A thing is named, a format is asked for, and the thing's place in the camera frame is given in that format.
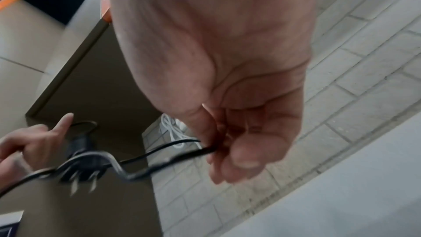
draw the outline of skin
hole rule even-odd
[[[42,169],[51,155],[62,145],[64,136],[73,121],[66,114],[57,125],[48,130],[43,124],[18,129],[0,139],[0,189],[25,176],[26,171],[16,164],[13,153],[22,152],[32,170]]]
[[[300,132],[317,0],[111,0],[133,77],[205,144],[215,183],[282,160]]]

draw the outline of black plug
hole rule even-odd
[[[73,138],[67,148],[68,159],[90,151],[96,151],[94,142],[89,135],[80,135]],[[100,179],[106,172],[104,167],[108,162],[100,157],[85,157],[73,163],[61,176],[61,183],[93,182]]]

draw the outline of stone floor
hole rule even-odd
[[[296,145],[241,184],[213,185],[204,159],[154,176],[164,236],[220,236],[421,110],[421,0],[320,0],[319,13]],[[169,141],[158,122],[143,137]]]

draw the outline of orange trim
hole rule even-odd
[[[0,0],[0,10],[12,5],[16,1],[18,0]]]
[[[112,22],[110,6],[110,0],[101,0],[101,17],[109,23]]]

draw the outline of fingernail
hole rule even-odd
[[[255,169],[260,166],[260,163],[257,161],[234,162],[234,164],[242,169]]]

